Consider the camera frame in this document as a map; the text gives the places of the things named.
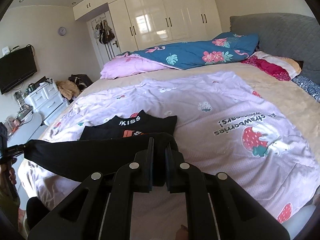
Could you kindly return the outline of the person's left hand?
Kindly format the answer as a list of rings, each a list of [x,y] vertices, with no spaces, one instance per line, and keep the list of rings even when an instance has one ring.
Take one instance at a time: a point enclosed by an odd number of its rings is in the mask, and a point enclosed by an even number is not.
[[[7,180],[5,178],[5,171],[7,171],[7,170],[9,171],[9,180],[12,183],[12,185],[16,185],[16,183],[17,183],[15,170],[12,167],[8,169],[5,164],[1,165],[1,190],[6,195],[9,194],[8,187],[6,185]]]

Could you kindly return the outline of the person's right hand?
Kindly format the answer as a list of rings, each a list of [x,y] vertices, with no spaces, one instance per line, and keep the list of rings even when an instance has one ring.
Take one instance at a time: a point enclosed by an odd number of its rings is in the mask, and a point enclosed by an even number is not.
[[[185,225],[181,225],[181,227],[176,232],[175,236],[176,240],[188,240],[189,239],[189,233],[188,228]]]

